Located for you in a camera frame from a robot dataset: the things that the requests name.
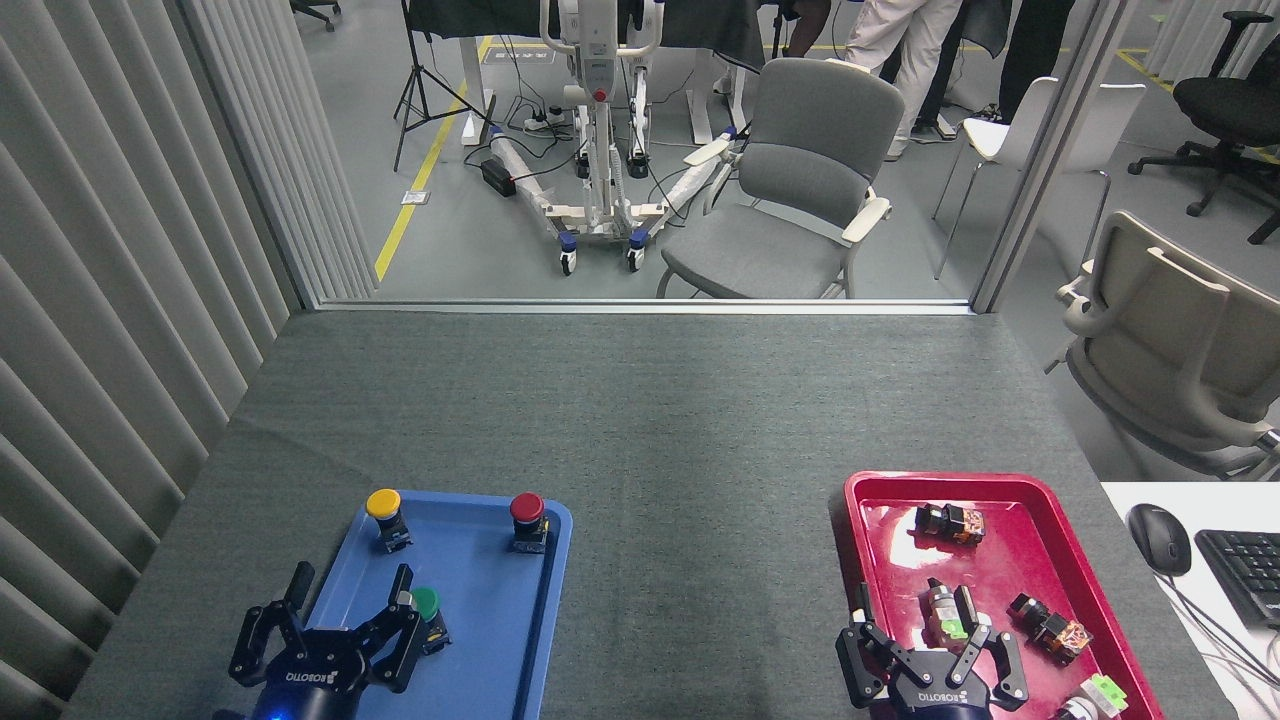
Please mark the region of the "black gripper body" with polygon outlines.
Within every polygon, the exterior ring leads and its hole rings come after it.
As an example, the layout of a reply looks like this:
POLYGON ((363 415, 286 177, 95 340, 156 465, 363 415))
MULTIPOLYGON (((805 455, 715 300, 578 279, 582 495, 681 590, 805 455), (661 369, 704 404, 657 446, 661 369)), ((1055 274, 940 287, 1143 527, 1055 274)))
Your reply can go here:
POLYGON ((305 650, 266 667, 252 719, 353 719, 369 685, 369 659, 353 630, 305 630, 305 650))
POLYGON ((886 683, 897 719, 992 719, 991 691, 966 653, 909 650, 886 683))

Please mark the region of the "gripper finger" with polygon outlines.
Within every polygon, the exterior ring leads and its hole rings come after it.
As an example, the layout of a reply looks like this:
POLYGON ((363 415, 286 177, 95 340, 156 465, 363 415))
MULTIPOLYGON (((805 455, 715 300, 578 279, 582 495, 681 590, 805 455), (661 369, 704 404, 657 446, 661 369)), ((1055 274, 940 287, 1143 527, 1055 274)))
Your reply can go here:
POLYGON ((412 580, 410 565, 399 564, 383 609, 352 630, 361 669, 356 687, 379 684, 402 693, 428 652, 433 602, 411 588, 412 580))
POLYGON ((1009 632, 993 630, 989 619, 984 620, 984 616, 977 611, 966 585, 956 585, 954 598, 968 641, 950 669, 950 688, 960 689, 963 683, 970 678, 980 652, 988 650, 998 678, 997 684, 988 692, 989 698, 983 703, 983 707, 988 708, 991 702, 995 702, 1001 710, 1018 711, 1030 698, 1018 642, 1009 632))
POLYGON ((264 655, 273 630, 280 632, 285 659, 306 660, 310 656, 298 611, 314 578, 314 565, 310 561, 300 561, 282 598, 266 606, 252 606, 246 611, 228 669, 233 680, 243 687, 265 682, 268 670, 264 655))
POLYGON ((899 678, 916 680, 908 651, 876 623, 867 583, 858 585, 858 607, 835 642, 849 698, 855 708, 869 708, 899 678))

